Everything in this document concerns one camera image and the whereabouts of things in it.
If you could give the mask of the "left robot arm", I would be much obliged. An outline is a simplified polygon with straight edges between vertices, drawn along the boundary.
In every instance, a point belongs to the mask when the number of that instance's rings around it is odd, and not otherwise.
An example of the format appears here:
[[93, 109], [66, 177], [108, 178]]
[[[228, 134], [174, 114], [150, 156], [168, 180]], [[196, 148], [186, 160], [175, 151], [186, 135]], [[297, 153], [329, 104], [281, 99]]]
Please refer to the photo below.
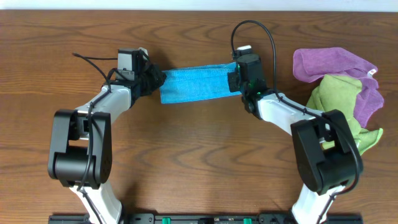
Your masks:
[[104, 74], [100, 92], [74, 110], [53, 117], [48, 173], [85, 206], [85, 215], [51, 215], [49, 223], [129, 223], [109, 176], [113, 163], [111, 126], [143, 96], [159, 89], [164, 72], [147, 50], [119, 49], [117, 66]]

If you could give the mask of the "blue microfiber cloth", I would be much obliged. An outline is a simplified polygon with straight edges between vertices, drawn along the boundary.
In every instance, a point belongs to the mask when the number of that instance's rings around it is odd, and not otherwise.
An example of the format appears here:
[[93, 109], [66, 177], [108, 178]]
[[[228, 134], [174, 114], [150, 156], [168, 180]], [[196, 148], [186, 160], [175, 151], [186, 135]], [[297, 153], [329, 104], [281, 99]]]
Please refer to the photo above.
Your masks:
[[167, 78], [160, 88], [161, 103], [187, 103], [239, 95], [238, 91], [230, 92], [228, 85], [228, 73], [234, 69], [234, 63], [224, 63], [166, 70]]

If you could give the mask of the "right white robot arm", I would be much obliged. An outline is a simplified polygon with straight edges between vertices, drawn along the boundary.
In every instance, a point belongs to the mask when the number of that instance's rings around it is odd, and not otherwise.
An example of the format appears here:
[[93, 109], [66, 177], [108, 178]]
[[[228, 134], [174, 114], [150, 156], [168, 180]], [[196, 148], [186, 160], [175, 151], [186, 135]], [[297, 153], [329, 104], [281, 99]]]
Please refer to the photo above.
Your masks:
[[308, 109], [267, 87], [262, 62], [247, 50], [233, 55], [231, 92], [240, 91], [248, 113], [291, 135], [303, 187], [291, 214], [295, 223], [357, 223], [354, 217], [328, 217], [337, 196], [352, 191], [363, 162], [344, 114]]

